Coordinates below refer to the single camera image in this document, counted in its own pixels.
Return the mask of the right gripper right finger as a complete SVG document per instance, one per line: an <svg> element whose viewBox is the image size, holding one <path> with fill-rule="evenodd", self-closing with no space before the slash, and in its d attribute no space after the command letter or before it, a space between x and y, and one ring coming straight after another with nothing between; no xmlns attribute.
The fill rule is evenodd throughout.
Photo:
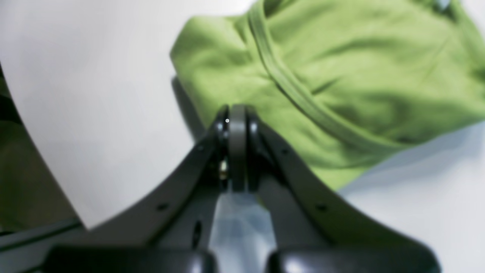
<svg viewBox="0 0 485 273"><path fill-rule="evenodd" d="M229 109L229 178L271 213L268 273L439 273L424 244L371 219L324 185L292 147L244 105Z"/></svg>

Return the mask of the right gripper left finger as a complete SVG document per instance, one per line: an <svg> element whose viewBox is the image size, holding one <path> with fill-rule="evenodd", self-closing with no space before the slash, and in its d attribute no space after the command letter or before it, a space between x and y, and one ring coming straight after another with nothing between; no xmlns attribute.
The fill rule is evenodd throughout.
<svg viewBox="0 0 485 273"><path fill-rule="evenodd" d="M208 249L227 154L229 109L170 176L144 199L99 227L54 247L45 273L216 273Z"/></svg>

